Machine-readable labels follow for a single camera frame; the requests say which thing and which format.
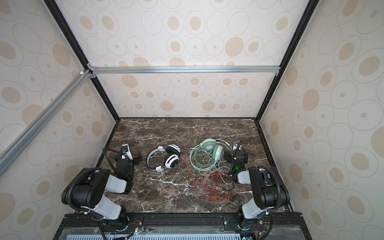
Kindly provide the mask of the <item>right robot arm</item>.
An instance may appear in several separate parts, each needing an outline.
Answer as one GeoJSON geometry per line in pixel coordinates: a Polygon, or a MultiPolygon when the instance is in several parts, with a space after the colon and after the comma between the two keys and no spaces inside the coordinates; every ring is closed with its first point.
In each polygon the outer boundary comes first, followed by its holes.
{"type": "Polygon", "coordinates": [[[243,231],[259,225],[254,239],[263,240],[272,230],[272,212],[287,205],[290,202],[290,195],[277,168],[266,166],[246,168],[248,156],[242,142],[236,142],[225,159],[231,164],[230,180],[241,185],[250,185],[252,189],[253,197],[237,211],[237,224],[243,231]]]}

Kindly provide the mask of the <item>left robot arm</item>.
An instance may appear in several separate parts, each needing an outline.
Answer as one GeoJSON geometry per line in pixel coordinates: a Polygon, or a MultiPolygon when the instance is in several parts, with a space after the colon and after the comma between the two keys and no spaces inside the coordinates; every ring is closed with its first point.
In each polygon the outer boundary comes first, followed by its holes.
{"type": "Polygon", "coordinates": [[[134,157],[127,144],[119,151],[104,147],[102,153],[112,170],[82,169],[65,188],[61,200],[64,205],[121,231],[129,225],[126,208],[108,199],[105,192],[129,194],[134,183],[135,165],[143,161],[143,155],[138,152],[134,157]]]}

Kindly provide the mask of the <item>white black headphones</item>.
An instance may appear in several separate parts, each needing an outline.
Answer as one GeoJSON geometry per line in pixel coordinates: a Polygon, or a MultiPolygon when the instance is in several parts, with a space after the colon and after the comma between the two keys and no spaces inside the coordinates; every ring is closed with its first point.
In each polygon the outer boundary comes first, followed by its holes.
{"type": "Polygon", "coordinates": [[[165,169],[173,169],[179,164],[181,153],[182,151],[180,147],[175,144],[171,144],[166,147],[158,146],[148,153],[147,159],[146,159],[146,165],[151,171],[158,172],[158,173],[162,172],[165,169]],[[166,152],[167,155],[164,158],[163,165],[152,168],[150,167],[150,160],[151,160],[151,157],[155,155],[157,152],[166,152]]]}

